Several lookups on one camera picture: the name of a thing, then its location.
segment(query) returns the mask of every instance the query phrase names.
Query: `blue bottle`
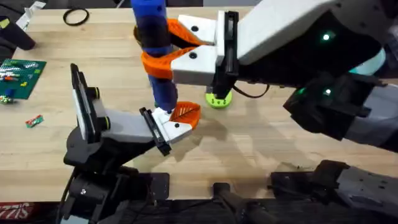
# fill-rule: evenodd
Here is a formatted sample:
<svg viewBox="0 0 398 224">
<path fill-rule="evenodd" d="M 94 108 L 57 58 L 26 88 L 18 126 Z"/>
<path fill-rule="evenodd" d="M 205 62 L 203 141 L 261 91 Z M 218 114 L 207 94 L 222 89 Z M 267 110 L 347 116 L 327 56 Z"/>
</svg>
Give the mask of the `blue bottle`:
<svg viewBox="0 0 398 224">
<path fill-rule="evenodd" d="M 167 26 L 165 0 L 131 0 L 136 17 L 142 50 L 152 57 L 161 57 L 172 51 Z M 177 89 L 168 79 L 148 75 L 156 104 L 171 111 L 177 104 Z"/>
</svg>

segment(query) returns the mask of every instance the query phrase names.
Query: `orange gripper pad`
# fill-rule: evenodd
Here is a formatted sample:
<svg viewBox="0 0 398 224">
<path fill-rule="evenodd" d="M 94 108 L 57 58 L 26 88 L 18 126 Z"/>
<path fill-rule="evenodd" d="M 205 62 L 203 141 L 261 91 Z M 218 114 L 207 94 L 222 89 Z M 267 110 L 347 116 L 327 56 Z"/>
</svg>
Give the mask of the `orange gripper pad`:
<svg viewBox="0 0 398 224">
<path fill-rule="evenodd" d="M 188 43 L 195 45 L 205 45 L 206 43 L 200 41 L 189 30 L 187 30 L 178 19 L 167 19 L 169 25 L 169 32 L 185 40 Z"/>
<path fill-rule="evenodd" d="M 142 63 L 144 64 L 145 71 L 156 78 L 173 79 L 172 60 L 181 57 L 185 53 L 195 49 L 195 47 L 188 47 L 172 52 L 171 54 L 164 55 L 163 57 L 155 58 L 143 52 L 141 55 Z"/>
<path fill-rule="evenodd" d="M 191 124 L 195 129 L 200 119 L 200 105 L 192 102 L 181 101 L 177 105 L 169 121 Z"/>
</svg>

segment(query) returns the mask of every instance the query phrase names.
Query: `red label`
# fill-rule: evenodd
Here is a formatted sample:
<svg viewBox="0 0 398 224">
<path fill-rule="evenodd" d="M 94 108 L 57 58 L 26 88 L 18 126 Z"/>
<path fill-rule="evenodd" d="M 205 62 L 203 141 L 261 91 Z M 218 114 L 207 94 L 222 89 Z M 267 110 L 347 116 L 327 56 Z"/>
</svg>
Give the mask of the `red label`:
<svg viewBox="0 0 398 224">
<path fill-rule="evenodd" d="M 0 220 L 25 220 L 30 217 L 34 203 L 0 203 Z"/>
</svg>

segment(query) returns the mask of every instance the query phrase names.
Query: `wooden surface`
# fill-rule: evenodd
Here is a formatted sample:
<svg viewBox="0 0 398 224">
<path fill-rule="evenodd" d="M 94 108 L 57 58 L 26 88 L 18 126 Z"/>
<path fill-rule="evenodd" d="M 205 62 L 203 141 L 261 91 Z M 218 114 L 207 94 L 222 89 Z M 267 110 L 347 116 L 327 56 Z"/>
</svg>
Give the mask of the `wooden surface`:
<svg viewBox="0 0 398 224">
<path fill-rule="evenodd" d="M 169 17 L 189 14 L 215 18 L 219 8 L 169 9 Z M 232 8 L 243 16 L 249 8 Z M 17 50 L 16 59 L 45 60 L 47 66 L 29 100 L 0 106 L 0 202 L 59 200 L 71 167 L 63 164 L 65 141 L 76 125 L 70 63 L 98 86 L 108 108 L 138 113 L 153 107 L 151 88 L 134 40 L 130 9 L 91 9 L 80 27 L 62 21 L 64 10 L 39 11 L 29 26 L 34 50 Z M 239 86 L 252 94 L 262 85 Z M 213 182 L 229 182 L 243 197 L 271 197 L 267 177 L 276 170 L 312 170 L 322 159 L 344 161 L 398 177 L 398 155 L 302 130 L 282 105 L 292 90 L 272 87 L 259 100 L 234 93 L 226 110 L 205 103 L 203 87 L 179 85 L 180 100 L 202 105 L 193 134 L 163 157 L 157 149 L 129 166 L 141 172 L 168 172 L 170 198 L 206 198 Z M 27 129 L 24 121 L 42 114 L 44 122 Z"/>
</svg>

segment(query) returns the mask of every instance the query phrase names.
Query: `green led light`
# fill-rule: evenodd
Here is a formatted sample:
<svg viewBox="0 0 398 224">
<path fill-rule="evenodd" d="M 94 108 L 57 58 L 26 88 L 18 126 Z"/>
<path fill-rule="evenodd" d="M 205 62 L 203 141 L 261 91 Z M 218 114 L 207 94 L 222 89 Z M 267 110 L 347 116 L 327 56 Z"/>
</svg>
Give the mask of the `green led light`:
<svg viewBox="0 0 398 224">
<path fill-rule="evenodd" d="M 303 94 L 303 93 L 304 93 L 304 91 L 305 91 L 305 87 L 304 87 L 304 88 L 301 88 L 301 89 L 299 89 L 299 91 L 297 91 L 297 92 L 296 92 L 296 94 L 297 94 L 297 95 L 301 95 L 301 94 Z"/>
<path fill-rule="evenodd" d="M 323 92 L 323 94 L 326 95 L 326 96 L 329 96 L 329 95 L 331 94 L 331 89 L 326 89 L 326 90 Z"/>
<path fill-rule="evenodd" d="M 325 40 L 325 41 L 328 41 L 328 40 L 330 40 L 330 35 L 329 34 L 325 34 L 325 35 L 323 35 L 322 39 Z"/>
<path fill-rule="evenodd" d="M 321 35 L 321 41 L 322 42 L 331 41 L 331 40 L 333 40 L 333 38 L 335 38 L 335 36 L 336 36 L 336 34 L 333 31 L 329 30 Z"/>
</svg>

